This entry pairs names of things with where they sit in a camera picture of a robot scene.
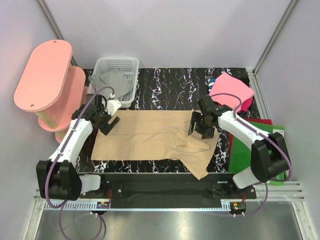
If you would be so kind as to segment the beige t shirt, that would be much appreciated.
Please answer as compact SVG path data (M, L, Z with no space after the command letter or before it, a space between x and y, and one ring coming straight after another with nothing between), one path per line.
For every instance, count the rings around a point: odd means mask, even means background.
M219 133L202 139L188 134L190 110L119 110L120 121L104 135L98 131L91 159L94 161L179 160L200 180L208 175Z

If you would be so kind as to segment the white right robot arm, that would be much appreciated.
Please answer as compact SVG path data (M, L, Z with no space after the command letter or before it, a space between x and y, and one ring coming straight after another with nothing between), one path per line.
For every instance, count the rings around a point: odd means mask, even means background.
M188 134L191 135L196 131L204 139L210 139L213 137L214 128L231 133L251 151L250 166L236 173L232 177L233 182L227 185L230 197L239 198L244 194L245 188L251 185L276 182L275 177L284 172L288 172L284 181L291 179L293 169L282 134L278 132L271 134L255 127L226 105L214 107L206 113L194 111Z

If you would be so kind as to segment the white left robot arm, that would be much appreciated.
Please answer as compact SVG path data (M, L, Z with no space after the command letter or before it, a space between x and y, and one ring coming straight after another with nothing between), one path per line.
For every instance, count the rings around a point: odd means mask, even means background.
M103 198L108 193L108 186L99 175L79 175L75 165L84 143L94 129L107 135L120 121L119 117L114 117L120 107L118 100L111 99L106 102L106 106L83 104L72 114L69 129L56 151L48 160L41 160L36 165L42 198L76 201L87 192L97 198Z

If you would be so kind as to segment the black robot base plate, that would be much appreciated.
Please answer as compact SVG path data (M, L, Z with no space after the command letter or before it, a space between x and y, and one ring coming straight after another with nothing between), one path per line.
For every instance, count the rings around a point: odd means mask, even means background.
M251 185L236 189L231 173L209 173L201 180L190 173L102 173L99 189L82 199L111 198L113 210L209 210L222 207L222 200L255 200Z

